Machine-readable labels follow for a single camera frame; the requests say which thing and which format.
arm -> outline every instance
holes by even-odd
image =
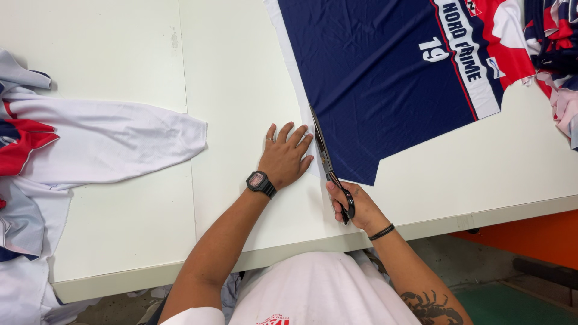
[[[267,138],[273,138],[276,126],[271,125]],[[293,122],[280,131],[276,142],[265,142],[265,151],[259,169],[278,191],[296,181],[305,173],[313,156],[301,157],[311,144],[313,136],[301,126],[287,141]],[[245,189],[240,197],[205,232],[181,268],[162,311],[159,324],[192,307],[221,309],[221,287],[237,263],[243,245],[269,202],[262,192]]]
[[[356,227],[372,236],[391,224],[361,186],[347,182],[341,184],[353,196],[355,217],[351,221]],[[345,195],[332,182],[327,182],[326,187],[334,198],[335,219],[342,221],[341,206],[335,199],[346,206]],[[372,243],[395,291],[422,324],[473,325],[464,307],[397,230]]]

scissor blade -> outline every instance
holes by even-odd
[[[329,171],[333,170],[331,165],[331,159],[329,159],[329,154],[327,153],[327,146],[325,145],[325,138],[323,138],[323,133],[321,132],[321,127],[319,126],[319,120],[317,115],[313,110],[311,104],[309,104],[311,109],[311,114],[313,115],[313,121],[315,122],[315,141],[317,142],[317,147],[319,148],[319,154],[321,156],[321,163],[323,164],[323,170],[325,174],[328,175]]]

person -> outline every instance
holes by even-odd
[[[259,162],[258,170],[277,191],[300,178],[313,160],[302,159],[313,135],[303,138],[303,125],[287,139],[293,126],[287,123],[275,141],[276,126],[271,125]],[[342,185],[353,196],[356,227],[371,237],[391,225],[361,186]],[[347,206],[343,192],[332,182],[325,186],[335,219],[343,221],[338,203]],[[205,232],[184,262],[159,324],[225,323],[221,287],[270,200],[247,188]],[[304,253],[247,273],[230,324],[472,324],[456,297],[396,230],[372,243],[394,289],[373,265],[360,267],[344,253]]]

orange surface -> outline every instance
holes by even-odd
[[[578,210],[512,221],[451,235],[578,269]]]

table edge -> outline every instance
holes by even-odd
[[[571,195],[568,197],[472,212],[464,215],[403,224],[397,226],[396,229],[403,238],[408,241],[575,209],[578,209],[578,195]],[[361,231],[353,234],[257,249],[241,253],[239,261],[233,268],[233,272],[267,267],[291,256],[306,252],[349,252],[351,250],[368,247],[371,247],[371,242],[365,233]],[[168,285],[175,281],[183,263],[184,262],[181,261],[161,264],[51,284],[58,298],[64,303],[69,303]]]

